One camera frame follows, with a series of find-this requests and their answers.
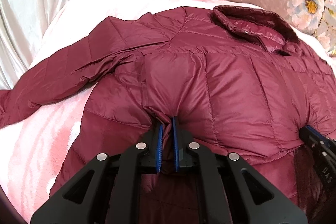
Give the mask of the maroon quilted puffer jacket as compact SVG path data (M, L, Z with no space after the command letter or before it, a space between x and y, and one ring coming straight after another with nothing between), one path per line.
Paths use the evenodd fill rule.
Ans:
M154 119L214 153L236 152L311 217L325 194L298 131L335 137L335 75L274 12L235 6L112 16L1 92L1 126L88 85L80 133L51 193L100 152L122 153Z

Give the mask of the silver satin curtain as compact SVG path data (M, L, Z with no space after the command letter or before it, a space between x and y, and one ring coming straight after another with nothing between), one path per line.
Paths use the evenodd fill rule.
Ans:
M1 89L28 70L42 38L69 0L1 0Z

